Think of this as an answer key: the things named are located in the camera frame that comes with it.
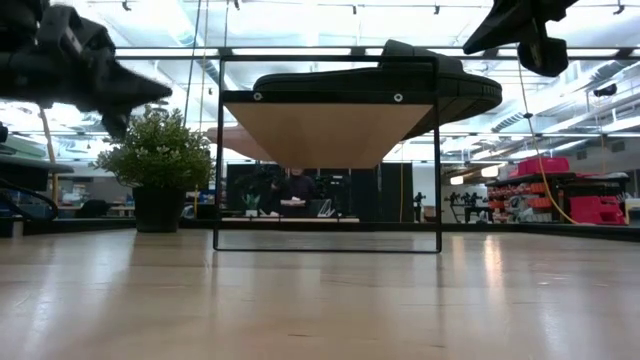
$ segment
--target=black plant pot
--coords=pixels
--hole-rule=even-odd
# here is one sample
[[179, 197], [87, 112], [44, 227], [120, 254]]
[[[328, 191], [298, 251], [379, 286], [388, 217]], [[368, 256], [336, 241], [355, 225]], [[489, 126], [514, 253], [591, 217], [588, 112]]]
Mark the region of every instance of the black plant pot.
[[178, 231], [186, 191], [156, 187], [133, 189], [136, 202], [136, 228], [139, 232], [172, 233]]

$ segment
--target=green leaves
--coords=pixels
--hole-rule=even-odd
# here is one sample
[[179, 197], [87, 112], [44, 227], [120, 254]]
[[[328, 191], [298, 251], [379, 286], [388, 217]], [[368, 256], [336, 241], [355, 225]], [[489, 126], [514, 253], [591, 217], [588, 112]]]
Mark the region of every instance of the green leaves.
[[98, 155], [94, 166], [113, 172], [128, 186], [193, 189], [212, 176], [209, 144], [202, 134], [182, 126], [179, 109], [168, 112], [145, 106], [124, 139], [111, 139], [112, 150]]

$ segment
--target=wooden floor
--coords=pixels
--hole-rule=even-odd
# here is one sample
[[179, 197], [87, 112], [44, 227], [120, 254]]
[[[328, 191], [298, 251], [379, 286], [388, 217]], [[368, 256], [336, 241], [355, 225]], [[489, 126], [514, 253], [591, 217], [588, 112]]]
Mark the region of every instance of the wooden floor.
[[[432, 242], [397, 233], [223, 236]], [[199, 230], [3, 240], [0, 358], [640, 358], [639, 245], [448, 234], [444, 248], [215, 253]]]

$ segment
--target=potted plant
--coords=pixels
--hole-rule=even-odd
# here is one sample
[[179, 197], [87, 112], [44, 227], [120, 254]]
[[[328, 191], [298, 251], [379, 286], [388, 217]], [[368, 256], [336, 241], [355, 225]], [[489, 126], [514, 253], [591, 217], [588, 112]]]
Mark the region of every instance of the potted plant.
[[246, 194], [242, 197], [247, 209], [245, 210], [246, 216], [257, 217], [258, 216], [258, 204], [260, 203], [260, 195]]
[[94, 164], [133, 188], [140, 232], [177, 231], [186, 192], [208, 187], [213, 171], [208, 141], [182, 122], [178, 109], [146, 106], [142, 116], [131, 119], [126, 136], [110, 139], [112, 149]]

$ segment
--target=black metal frame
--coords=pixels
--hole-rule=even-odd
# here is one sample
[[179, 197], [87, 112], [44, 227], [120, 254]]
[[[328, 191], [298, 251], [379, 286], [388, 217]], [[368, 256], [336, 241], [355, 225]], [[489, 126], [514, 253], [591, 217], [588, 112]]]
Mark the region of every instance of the black metal frame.
[[[227, 62], [380, 62], [386, 63], [430, 63], [432, 65], [433, 79], [432, 89], [426, 92], [328, 92], [328, 91], [228, 91], [224, 89], [224, 74]], [[366, 55], [222, 55], [220, 56], [220, 68], [218, 84], [218, 129], [216, 164], [215, 164], [215, 209], [217, 219], [213, 228], [213, 248], [217, 251], [263, 251], [263, 252], [350, 252], [350, 253], [406, 253], [406, 254], [439, 254], [442, 252], [442, 196], [441, 196], [441, 174], [440, 174], [440, 118], [438, 104], [438, 70], [439, 60], [435, 56], [366, 56]], [[401, 93], [402, 100], [394, 99], [394, 95]], [[222, 227], [222, 217], [220, 201], [222, 199], [222, 150], [224, 148], [224, 104], [226, 101], [255, 103], [364, 103], [364, 104], [430, 104], [433, 105], [431, 111], [435, 111], [434, 136], [434, 172], [435, 172], [435, 250], [356, 250], [356, 249], [229, 249], [219, 247], [219, 231]], [[370, 227], [363, 224], [363, 231]]]

